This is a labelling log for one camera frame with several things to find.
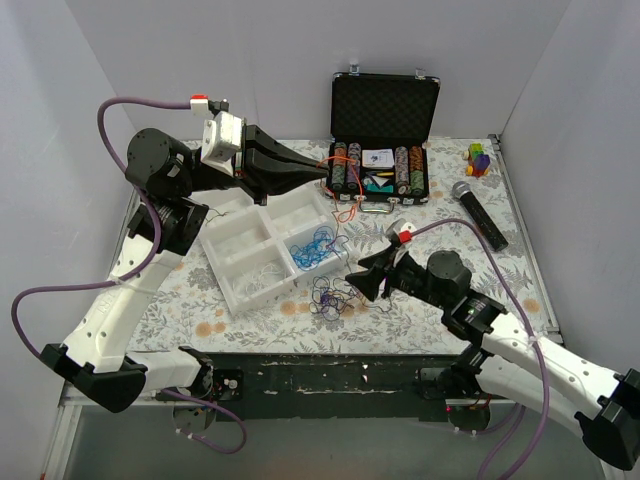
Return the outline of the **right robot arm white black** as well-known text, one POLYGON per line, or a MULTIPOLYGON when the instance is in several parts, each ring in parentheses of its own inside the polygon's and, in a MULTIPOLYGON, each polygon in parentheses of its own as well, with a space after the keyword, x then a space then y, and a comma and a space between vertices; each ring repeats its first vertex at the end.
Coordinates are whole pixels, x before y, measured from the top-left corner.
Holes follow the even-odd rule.
POLYGON ((578 434, 614 468, 639 458, 639 372, 619 373, 587 361, 471 287, 471 273, 453 251, 437 251, 420 266, 390 247, 360 261, 347 282, 368 300, 399 290, 442 311, 441 321, 469 343, 468 363, 452 373, 464 397, 481 391, 536 410, 578 434))

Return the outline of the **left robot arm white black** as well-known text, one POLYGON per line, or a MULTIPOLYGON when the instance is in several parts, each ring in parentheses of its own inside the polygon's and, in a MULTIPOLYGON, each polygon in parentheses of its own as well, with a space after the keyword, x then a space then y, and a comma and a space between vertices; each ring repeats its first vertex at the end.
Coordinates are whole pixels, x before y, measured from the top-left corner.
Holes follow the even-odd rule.
POLYGON ((64 341, 46 345, 40 354, 46 366, 113 413, 146 391, 180 388, 188 398, 200 400, 212 390, 212 362, 191 347, 127 350, 151 300, 205 223, 209 209, 191 200, 191 194, 238 187, 263 205, 270 196, 328 174, 327 166, 285 147, 255 125, 242 127, 240 142, 231 150, 230 173, 203 163, 203 151, 155 128, 131 139, 125 177, 148 200, 128 225, 109 286, 64 341))

